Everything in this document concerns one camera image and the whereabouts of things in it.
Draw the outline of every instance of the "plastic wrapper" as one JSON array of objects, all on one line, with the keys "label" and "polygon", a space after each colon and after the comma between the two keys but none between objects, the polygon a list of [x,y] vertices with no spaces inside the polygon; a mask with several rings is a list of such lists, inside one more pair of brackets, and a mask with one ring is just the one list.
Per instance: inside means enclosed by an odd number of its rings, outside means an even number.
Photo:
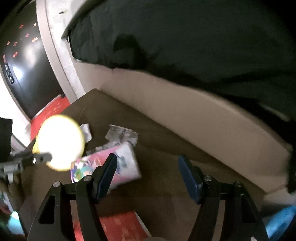
[{"label": "plastic wrapper", "polygon": [[115,142],[121,144],[129,142],[132,146],[136,146],[138,133],[121,126],[110,125],[110,129],[105,138],[111,143]]},{"label": "plastic wrapper", "polygon": [[117,169],[110,185],[111,189],[116,188],[119,184],[141,178],[133,148],[129,142],[124,142],[73,162],[71,165],[72,182],[78,182],[84,176],[91,175],[98,166],[105,163],[110,153],[117,156]]}]

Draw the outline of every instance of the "red paper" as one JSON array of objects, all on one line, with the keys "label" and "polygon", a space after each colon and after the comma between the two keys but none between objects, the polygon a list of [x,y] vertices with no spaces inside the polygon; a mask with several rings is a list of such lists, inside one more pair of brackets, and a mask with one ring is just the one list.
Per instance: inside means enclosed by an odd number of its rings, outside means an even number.
[{"label": "red paper", "polygon": [[[108,241],[142,241],[148,238],[135,212],[121,213],[111,217],[100,217]],[[79,221],[74,221],[76,241],[84,241]]]},{"label": "red paper", "polygon": [[45,109],[31,121],[31,140],[37,136],[43,122],[52,115],[60,114],[70,105],[67,97],[57,98],[51,102]]}]

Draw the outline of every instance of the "door frame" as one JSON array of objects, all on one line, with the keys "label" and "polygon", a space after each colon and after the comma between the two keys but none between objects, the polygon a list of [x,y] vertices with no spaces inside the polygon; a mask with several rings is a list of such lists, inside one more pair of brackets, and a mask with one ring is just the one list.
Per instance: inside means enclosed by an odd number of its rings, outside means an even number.
[{"label": "door frame", "polygon": [[73,103],[78,98],[66,76],[56,48],[54,46],[54,42],[48,25],[46,0],[36,0],[36,13],[41,39],[49,63],[67,99],[70,103]]},{"label": "door frame", "polygon": [[16,138],[14,134],[11,135],[10,139],[11,148],[17,152],[24,151],[26,149],[25,145],[21,143],[21,141]]}]

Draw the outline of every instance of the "white wall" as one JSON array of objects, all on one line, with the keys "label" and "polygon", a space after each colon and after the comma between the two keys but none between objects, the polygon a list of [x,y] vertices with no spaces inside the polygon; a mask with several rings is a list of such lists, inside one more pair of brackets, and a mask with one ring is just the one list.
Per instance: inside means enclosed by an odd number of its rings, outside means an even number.
[{"label": "white wall", "polygon": [[68,79],[68,76],[65,73],[66,66],[62,65],[62,61],[57,53],[58,48],[55,46],[53,41],[53,38],[55,39],[56,36],[52,36],[51,30],[49,28],[49,20],[47,18],[48,14],[46,11],[46,0],[36,0],[36,13],[43,46],[52,70],[54,71],[54,74],[69,102],[73,103],[77,100],[78,94],[75,93],[75,85],[71,83],[71,81]]},{"label": "white wall", "polygon": [[85,91],[73,66],[71,56],[66,47],[66,41],[61,39],[66,25],[72,16],[70,10],[71,1],[72,0],[47,0],[45,6],[50,34],[59,61],[63,67],[65,75],[68,78],[68,81],[72,86],[73,91],[75,92],[77,98],[80,98],[85,94]]},{"label": "white wall", "polygon": [[30,144],[30,127],[29,120],[24,116],[22,111],[14,102],[8,91],[3,77],[0,75],[0,117],[12,119],[12,133],[25,146]]},{"label": "white wall", "polygon": [[106,66],[75,61],[73,63],[85,92],[94,88],[101,89],[106,81],[114,77],[113,70]]}]

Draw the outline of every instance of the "pink package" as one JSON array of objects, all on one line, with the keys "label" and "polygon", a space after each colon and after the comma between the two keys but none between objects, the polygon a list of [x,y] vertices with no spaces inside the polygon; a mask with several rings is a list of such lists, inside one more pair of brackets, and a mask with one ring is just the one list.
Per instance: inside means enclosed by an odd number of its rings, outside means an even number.
[{"label": "pink package", "polygon": [[110,153],[117,156],[117,169],[110,188],[141,178],[136,157],[131,145],[125,142],[121,145],[102,150],[91,155],[78,158],[71,165],[72,182],[78,182],[84,176],[91,175],[98,166],[102,166]]}]

